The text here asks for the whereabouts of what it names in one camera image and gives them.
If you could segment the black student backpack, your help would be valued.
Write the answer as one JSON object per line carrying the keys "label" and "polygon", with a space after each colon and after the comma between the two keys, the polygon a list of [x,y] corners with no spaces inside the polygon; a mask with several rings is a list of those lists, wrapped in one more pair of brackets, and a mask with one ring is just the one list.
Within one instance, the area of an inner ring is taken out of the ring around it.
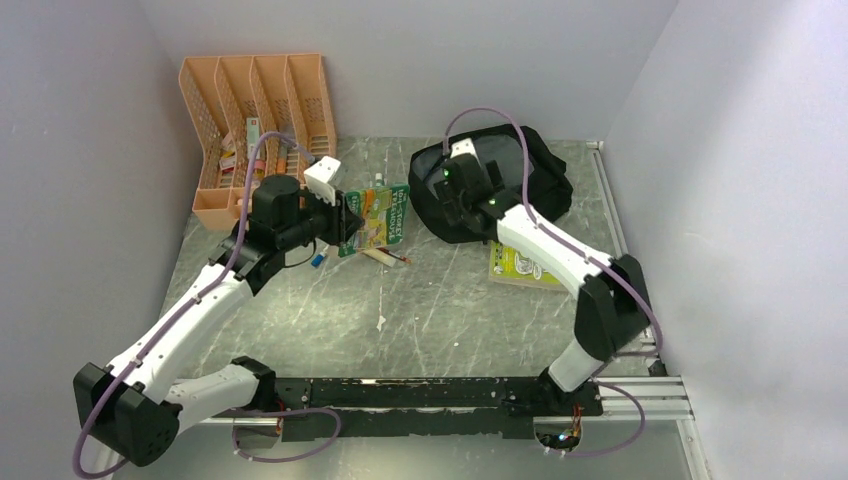
{"label": "black student backpack", "polygon": [[[571,206],[573,186],[566,177],[566,163],[554,155],[538,132],[526,125],[521,127],[529,149],[531,163],[528,176],[528,200],[548,221],[556,221]],[[469,138],[480,160],[494,161],[504,186],[521,193],[523,183],[523,154],[520,140],[510,124],[468,131],[449,138],[451,144]],[[451,226],[437,199],[434,184],[443,179],[442,144],[436,143],[415,152],[409,165],[409,200],[423,224],[435,236],[449,244],[482,241],[484,235],[466,226]]]}

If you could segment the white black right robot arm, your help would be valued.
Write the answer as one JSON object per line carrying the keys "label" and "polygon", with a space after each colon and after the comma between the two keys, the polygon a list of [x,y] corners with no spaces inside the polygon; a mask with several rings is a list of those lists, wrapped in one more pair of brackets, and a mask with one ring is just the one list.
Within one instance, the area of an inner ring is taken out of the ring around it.
{"label": "white black right robot arm", "polygon": [[565,413],[578,390],[651,325],[652,314],[638,262],[613,258],[566,235],[532,206],[530,176],[523,162],[521,186],[503,185],[496,162],[474,153],[446,159],[436,197],[450,226],[509,246],[552,274],[576,299],[574,338],[526,390],[517,396],[526,408]]}

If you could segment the green treehouse book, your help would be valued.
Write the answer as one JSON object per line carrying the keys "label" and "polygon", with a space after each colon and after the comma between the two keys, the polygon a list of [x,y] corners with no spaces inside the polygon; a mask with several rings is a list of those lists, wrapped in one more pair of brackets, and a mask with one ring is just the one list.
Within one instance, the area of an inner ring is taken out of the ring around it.
{"label": "green treehouse book", "polygon": [[409,194],[408,184],[347,192],[347,204],[363,220],[363,225],[338,247],[338,255],[347,257],[364,250],[400,243],[404,238]]}

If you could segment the lime green comic book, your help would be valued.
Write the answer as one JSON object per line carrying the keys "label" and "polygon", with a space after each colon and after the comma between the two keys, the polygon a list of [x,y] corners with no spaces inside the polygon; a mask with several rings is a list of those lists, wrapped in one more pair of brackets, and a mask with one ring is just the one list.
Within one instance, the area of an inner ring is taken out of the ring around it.
{"label": "lime green comic book", "polygon": [[488,278],[490,281],[537,289],[566,291],[552,274],[537,262],[498,242],[489,243]]}

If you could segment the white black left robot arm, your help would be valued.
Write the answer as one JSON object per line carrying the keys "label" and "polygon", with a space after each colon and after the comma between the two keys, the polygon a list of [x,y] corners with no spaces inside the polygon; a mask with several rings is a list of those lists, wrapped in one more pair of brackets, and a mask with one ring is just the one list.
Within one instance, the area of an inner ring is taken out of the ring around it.
{"label": "white black left robot arm", "polygon": [[336,188],[336,168],[326,157],[303,180],[266,177],[252,193],[251,212],[179,302],[106,366],[88,363],[79,370],[73,380],[81,423],[76,455],[94,438],[123,462],[146,466],[179,434],[226,410],[279,412],[274,371],[246,356],[198,379],[176,379],[199,344],[287,268],[289,251],[316,240],[339,245],[361,226]]}

